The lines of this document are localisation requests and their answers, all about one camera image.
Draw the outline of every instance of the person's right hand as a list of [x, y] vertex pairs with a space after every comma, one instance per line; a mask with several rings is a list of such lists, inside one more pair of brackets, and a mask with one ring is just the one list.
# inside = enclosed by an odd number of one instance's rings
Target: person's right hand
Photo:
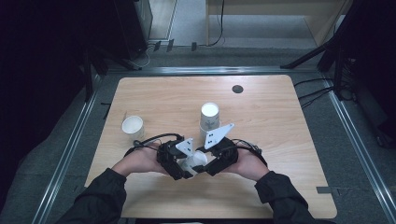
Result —
[[223, 173], [234, 173], [244, 178], [258, 181], [270, 170], [262, 161], [245, 149], [238, 149], [238, 161], [222, 171]]

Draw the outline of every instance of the desk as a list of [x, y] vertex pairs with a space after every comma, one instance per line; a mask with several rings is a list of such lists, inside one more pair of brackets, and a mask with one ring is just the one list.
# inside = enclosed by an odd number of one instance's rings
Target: desk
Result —
[[[347, 11], [349, 0], [227, 0], [224, 15], [304, 15], [320, 46]], [[206, 44], [209, 45], [209, 15], [221, 15], [221, 0], [206, 0]]]
[[[234, 85], [244, 88], [234, 93]], [[131, 147], [120, 125], [125, 114], [140, 116], [146, 137], [179, 133], [200, 139], [201, 106], [219, 105], [222, 124], [234, 123], [229, 138], [258, 145], [270, 170], [288, 175], [317, 218], [332, 218], [336, 209], [303, 111], [288, 76], [128, 77], [120, 81], [86, 185], [120, 160]], [[123, 217], [150, 218], [268, 218], [269, 204], [261, 204], [254, 181], [234, 174], [200, 174], [175, 181], [156, 174], [132, 174], [125, 184]]]

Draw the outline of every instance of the forearm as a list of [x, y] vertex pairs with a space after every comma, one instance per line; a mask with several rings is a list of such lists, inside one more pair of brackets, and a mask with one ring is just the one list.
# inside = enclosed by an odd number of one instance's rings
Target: forearm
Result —
[[117, 223], [126, 199], [125, 182], [125, 176], [106, 169], [57, 223]]
[[308, 203], [285, 175], [270, 172], [255, 186], [262, 203], [274, 210], [275, 223], [316, 223], [308, 211]]

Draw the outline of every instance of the person's left hand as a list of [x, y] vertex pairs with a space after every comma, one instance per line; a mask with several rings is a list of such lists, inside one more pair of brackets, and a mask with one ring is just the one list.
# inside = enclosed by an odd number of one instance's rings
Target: person's left hand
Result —
[[[158, 148], [159, 145], [152, 143], [149, 147]], [[111, 169], [124, 176], [128, 176], [131, 173], [146, 172], [158, 172], [168, 175], [157, 162], [157, 151], [149, 147], [142, 147], [131, 152], [128, 156], [117, 162]]]

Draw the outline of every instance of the tape piece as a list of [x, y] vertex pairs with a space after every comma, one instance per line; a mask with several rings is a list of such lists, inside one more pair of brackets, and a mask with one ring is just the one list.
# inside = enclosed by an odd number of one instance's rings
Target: tape piece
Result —
[[157, 51], [158, 49], [160, 49], [160, 46], [161, 46], [161, 41], [158, 41], [157, 43], [155, 43], [154, 51]]
[[169, 52], [172, 50], [174, 41], [175, 41], [175, 39], [169, 40], [168, 49], [166, 50], [166, 52]]
[[192, 42], [191, 51], [196, 51], [196, 50], [197, 50], [197, 42]]
[[318, 194], [332, 193], [332, 188], [330, 187], [317, 187]]

